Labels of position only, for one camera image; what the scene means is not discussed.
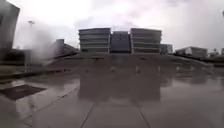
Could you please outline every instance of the paved ground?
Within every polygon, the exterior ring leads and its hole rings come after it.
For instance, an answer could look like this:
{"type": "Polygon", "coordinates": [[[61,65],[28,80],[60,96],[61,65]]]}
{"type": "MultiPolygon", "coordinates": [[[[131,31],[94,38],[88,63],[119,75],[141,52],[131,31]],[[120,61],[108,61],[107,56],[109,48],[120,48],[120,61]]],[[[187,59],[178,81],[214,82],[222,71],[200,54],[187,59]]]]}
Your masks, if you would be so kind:
{"type": "Polygon", "coordinates": [[[0,75],[11,75],[18,74],[23,72],[37,72],[37,71],[48,71],[48,70],[56,70],[58,68],[51,68],[45,66],[29,66],[25,69],[24,66],[7,66],[0,65],[0,75]]]}
{"type": "Polygon", "coordinates": [[[0,128],[223,128],[224,77],[165,68],[82,68],[3,82],[0,90],[46,90],[17,100],[0,94],[0,128]]]}
{"type": "Polygon", "coordinates": [[[159,54],[78,54],[55,60],[48,67],[148,67],[160,65],[165,67],[211,67],[200,61],[159,54]]]}

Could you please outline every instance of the white sky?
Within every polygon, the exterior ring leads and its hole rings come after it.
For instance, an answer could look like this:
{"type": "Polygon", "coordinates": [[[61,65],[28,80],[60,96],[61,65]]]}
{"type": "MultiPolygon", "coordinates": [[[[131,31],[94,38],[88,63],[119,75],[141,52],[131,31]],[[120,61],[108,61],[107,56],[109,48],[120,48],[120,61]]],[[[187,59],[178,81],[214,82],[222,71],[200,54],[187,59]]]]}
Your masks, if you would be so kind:
{"type": "Polygon", "coordinates": [[[174,48],[224,47],[223,0],[8,0],[21,8],[14,45],[29,44],[27,21],[46,40],[65,38],[77,46],[77,29],[146,27],[163,31],[162,43],[174,48]]]}

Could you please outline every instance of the lamp post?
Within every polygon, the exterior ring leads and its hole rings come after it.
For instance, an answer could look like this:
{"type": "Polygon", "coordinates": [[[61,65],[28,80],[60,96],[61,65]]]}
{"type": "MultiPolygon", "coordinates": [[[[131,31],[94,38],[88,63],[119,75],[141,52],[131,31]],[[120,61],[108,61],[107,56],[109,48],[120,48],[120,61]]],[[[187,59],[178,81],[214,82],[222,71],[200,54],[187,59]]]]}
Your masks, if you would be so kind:
{"type": "MultiPolygon", "coordinates": [[[[34,21],[28,21],[28,24],[29,24],[29,30],[30,30],[30,33],[32,31],[32,27],[33,25],[35,24],[34,21]]],[[[24,67],[25,67],[25,72],[28,72],[28,66],[29,66],[29,61],[30,61],[30,50],[25,50],[25,63],[24,63],[24,67]]]]}

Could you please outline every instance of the distant building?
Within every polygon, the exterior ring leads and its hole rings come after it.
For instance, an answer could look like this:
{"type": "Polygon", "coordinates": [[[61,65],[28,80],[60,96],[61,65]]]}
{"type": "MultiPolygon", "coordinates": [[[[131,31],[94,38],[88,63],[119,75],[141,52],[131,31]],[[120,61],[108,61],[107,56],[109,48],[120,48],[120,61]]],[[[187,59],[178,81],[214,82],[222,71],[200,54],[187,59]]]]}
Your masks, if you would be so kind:
{"type": "Polygon", "coordinates": [[[173,46],[171,44],[161,44],[160,51],[162,54],[172,54],[173,46]]]}
{"type": "Polygon", "coordinates": [[[80,48],[82,52],[109,52],[111,29],[93,28],[79,30],[80,48]]]}
{"type": "Polygon", "coordinates": [[[159,53],[161,33],[160,30],[132,28],[132,53],[159,53]]]}
{"type": "Polygon", "coordinates": [[[198,47],[186,47],[175,51],[179,55],[188,55],[197,58],[204,58],[208,56],[208,50],[198,47]]]}
{"type": "Polygon", "coordinates": [[[224,48],[221,49],[221,55],[224,56],[224,48]]]}
{"type": "Polygon", "coordinates": [[[0,9],[0,58],[12,50],[14,33],[20,9],[3,1],[0,9]]]}
{"type": "Polygon", "coordinates": [[[130,34],[110,28],[81,29],[79,40],[82,52],[160,53],[161,33],[141,28],[131,28],[130,34]]]}
{"type": "Polygon", "coordinates": [[[217,51],[217,49],[215,48],[213,52],[209,53],[209,57],[213,58],[213,57],[218,57],[219,52],[217,51]]]}
{"type": "Polygon", "coordinates": [[[110,53],[131,53],[131,42],[128,32],[114,31],[111,35],[110,53]]]}
{"type": "Polygon", "coordinates": [[[65,43],[64,39],[57,39],[50,49],[54,50],[54,57],[63,56],[66,54],[77,53],[79,50],[65,43]]]}

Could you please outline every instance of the wet pavement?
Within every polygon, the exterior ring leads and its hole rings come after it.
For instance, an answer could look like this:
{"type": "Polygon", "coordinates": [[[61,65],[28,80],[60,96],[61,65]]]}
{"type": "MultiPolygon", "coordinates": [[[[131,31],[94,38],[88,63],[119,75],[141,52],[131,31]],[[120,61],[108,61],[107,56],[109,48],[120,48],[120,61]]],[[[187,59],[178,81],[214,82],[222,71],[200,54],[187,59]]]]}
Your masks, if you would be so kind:
{"type": "Polygon", "coordinates": [[[0,90],[22,85],[44,90],[17,100],[0,94],[0,128],[224,127],[224,77],[213,70],[82,68],[0,90]]]}

